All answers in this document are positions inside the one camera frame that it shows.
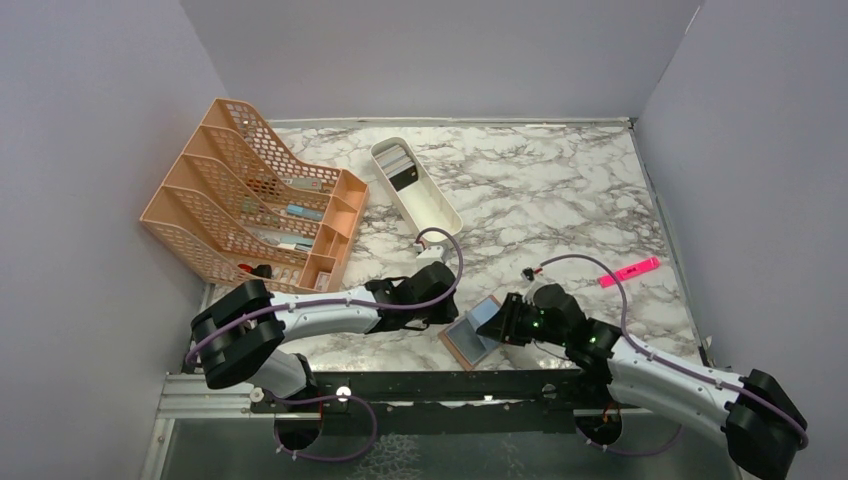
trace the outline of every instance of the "desk organizer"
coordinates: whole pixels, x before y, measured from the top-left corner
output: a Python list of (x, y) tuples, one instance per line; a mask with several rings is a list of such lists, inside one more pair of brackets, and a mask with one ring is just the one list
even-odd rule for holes
[[(462, 218), (438, 185), (418, 161), (406, 140), (392, 137), (371, 147), (371, 159), (377, 180), (389, 192), (392, 203), (400, 210), (412, 233), (426, 227), (439, 227), (456, 235), (462, 230)], [(428, 244), (444, 244), (447, 239), (436, 232), (424, 234)]]
[[(224, 102), (232, 101), (218, 99), (210, 112), (221, 105), (247, 105)], [(201, 124), (141, 221), (208, 282), (238, 285), (258, 278), (250, 269), (268, 264), (272, 278), (263, 280), (269, 290), (336, 291), (362, 221), (367, 187), (347, 170), (301, 162), (252, 112), (257, 125), (288, 152), (287, 161), (295, 165), (288, 177), (280, 178), (242, 134)], [(288, 185), (309, 185), (314, 182), (300, 179), (316, 178), (319, 188), (312, 190)], [(289, 243), (291, 238), (297, 244)]]

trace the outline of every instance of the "white plastic container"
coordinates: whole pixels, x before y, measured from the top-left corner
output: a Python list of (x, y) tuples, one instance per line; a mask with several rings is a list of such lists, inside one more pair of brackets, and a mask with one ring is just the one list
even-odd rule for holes
[[(406, 151), (416, 167), (418, 177), (418, 180), (399, 191), (392, 185), (376, 158), (395, 145), (399, 145)], [(426, 227), (439, 227), (451, 235), (456, 235), (462, 230), (462, 218), (456, 213), (456, 209), (448, 202), (442, 191), (439, 190), (421, 162), (418, 161), (418, 157), (415, 156), (415, 152), (412, 151), (406, 140), (400, 137), (392, 137), (377, 143), (371, 147), (371, 160), (374, 162), (374, 168), (377, 171), (377, 180), (389, 192), (392, 203), (400, 210), (401, 216), (414, 234), (417, 235)], [(445, 236), (437, 232), (425, 233), (424, 240), (428, 245), (447, 243)]]

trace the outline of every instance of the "blue marker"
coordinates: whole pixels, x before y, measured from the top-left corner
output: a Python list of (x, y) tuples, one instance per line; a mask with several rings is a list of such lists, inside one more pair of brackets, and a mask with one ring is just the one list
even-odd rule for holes
[(308, 208), (303, 208), (297, 205), (289, 205), (288, 207), (286, 207), (286, 213), (288, 213), (289, 215), (295, 215), (309, 220), (314, 220), (316, 222), (320, 222), (324, 218), (324, 214), (319, 211), (310, 210)]

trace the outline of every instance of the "perforated plastic divider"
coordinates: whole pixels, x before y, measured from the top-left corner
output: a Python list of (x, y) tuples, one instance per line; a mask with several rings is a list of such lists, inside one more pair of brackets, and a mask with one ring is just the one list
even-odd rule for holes
[(223, 250), (248, 257), (268, 259), (291, 267), (303, 268), (306, 264), (307, 253), (272, 247), (257, 240), (206, 195), (185, 188), (169, 186), (163, 188), (182, 202)]
[[(238, 263), (240, 262), (238, 260), (230, 260), (225, 255), (216, 252), (182, 227), (152, 220), (145, 221), (145, 224), (207, 282), (239, 285), (248, 280), (259, 278), (239, 268)], [(268, 279), (261, 280), (271, 291), (283, 293), (302, 291), (302, 289), (297, 289), (294, 285), (287, 283)]]
[(319, 212), (327, 209), (330, 195), (292, 188), (283, 183), (237, 132), (209, 125), (201, 125), (198, 131), (214, 144), (221, 160), (262, 201), (282, 209), (289, 204)]
[(328, 185), (335, 185), (338, 181), (338, 169), (312, 165), (295, 157), (253, 105), (224, 98), (215, 102), (229, 114), (232, 121), (230, 128), (238, 129), (280, 178), (320, 178)]
[(183, 155), (182, 160), (194, 167), (215, 192), (218, 205), (240, 224), (297, 233), (308, 238), (315, 238), (318, 234), (320, 223), (277, 215), (220, 161), (197, 155)]

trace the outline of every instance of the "eraser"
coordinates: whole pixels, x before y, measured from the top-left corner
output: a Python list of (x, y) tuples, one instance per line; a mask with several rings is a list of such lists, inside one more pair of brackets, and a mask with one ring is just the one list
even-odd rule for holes
[[(630, 265), (629, 267), (624, 267), (621, 270), (615, 272), (615, 277), (618, 278), (619, 281), (625, 281), (628, 278), (633, 278), (643, 273), (650, 272), (660, 266), (660, 259), (657, 257), (651, 257), (647, 260), (641, 261), (639, 263)], [(604, 275), (603, 277), (598, 279), (598, 283), (601, 284), (601, 287), (607, 288), (615, 285), (615, 280), (609, 275)]]

